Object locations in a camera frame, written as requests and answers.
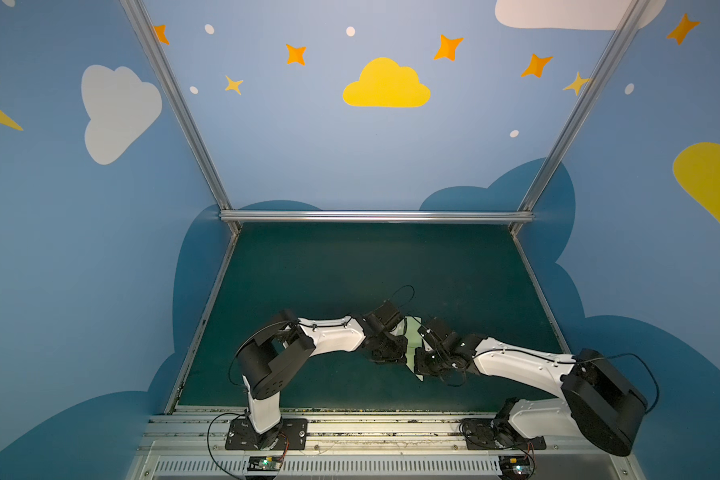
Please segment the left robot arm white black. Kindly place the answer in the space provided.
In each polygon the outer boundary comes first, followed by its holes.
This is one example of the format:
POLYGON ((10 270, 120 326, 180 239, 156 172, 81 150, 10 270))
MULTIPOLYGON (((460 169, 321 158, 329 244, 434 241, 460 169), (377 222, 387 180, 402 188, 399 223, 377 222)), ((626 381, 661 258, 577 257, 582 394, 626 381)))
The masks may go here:
POLYGON ((407 320, 389 300, 361 316, 311 320, 278 313, 238 348, 248 407, 245 423, 259 450, 276 444, 282 430, 280 392, 312 357, 362 352, 376 364, 404 364, 407 320))

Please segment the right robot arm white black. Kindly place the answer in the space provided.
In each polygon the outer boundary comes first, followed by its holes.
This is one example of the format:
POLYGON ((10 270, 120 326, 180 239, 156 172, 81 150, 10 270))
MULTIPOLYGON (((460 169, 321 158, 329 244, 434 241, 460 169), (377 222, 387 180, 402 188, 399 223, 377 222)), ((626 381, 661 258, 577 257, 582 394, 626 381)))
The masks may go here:
POLYGON ((583 438, 619 457, 631 454, 649 405, 600 352, 556 354, 493 337, 461 336, 439 319, 421 324, 418 334, 418 375, 500 377, 548 393, 546 400, 506 400, 488 425, 477 430, 474 442, 479 447, 520 449, 536 439, 557 436, 583 438))

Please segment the light green paper sheet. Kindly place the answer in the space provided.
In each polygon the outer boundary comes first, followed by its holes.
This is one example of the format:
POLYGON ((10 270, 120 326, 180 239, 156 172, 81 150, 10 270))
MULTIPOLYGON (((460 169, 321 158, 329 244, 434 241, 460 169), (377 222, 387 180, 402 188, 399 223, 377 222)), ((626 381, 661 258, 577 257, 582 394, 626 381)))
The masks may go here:
POLYGON ((415 368, 416 349, 422 346, 422 338, 418 333, 419 326, 419 317, 405 317, 405 338, 407 339, 406 366, 419 381, 422 381, 423 376, 418 374, 415 368))

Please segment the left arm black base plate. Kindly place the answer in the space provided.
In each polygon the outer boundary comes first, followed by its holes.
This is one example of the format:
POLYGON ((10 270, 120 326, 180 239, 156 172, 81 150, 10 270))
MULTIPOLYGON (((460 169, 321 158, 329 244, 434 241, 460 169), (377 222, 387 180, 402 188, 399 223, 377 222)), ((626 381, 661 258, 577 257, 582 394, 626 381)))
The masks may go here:
POLYGON ((249 450, 304 450, 308 420, 305 418, 283 419, 264 433, 257 433, 247 418, 231 422, 224 448, 228 451, 249 450))

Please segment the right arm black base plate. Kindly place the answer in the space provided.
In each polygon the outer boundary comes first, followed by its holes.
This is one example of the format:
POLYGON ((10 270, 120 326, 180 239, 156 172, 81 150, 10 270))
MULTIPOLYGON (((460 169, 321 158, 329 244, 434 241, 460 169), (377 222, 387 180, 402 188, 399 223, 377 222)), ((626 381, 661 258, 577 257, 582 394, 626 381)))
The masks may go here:
POLYGON ((543 437, 525 438, 508 424, 488 418, 466 418, 459 424, 459 433, 469 450, 546 450, 543 437))

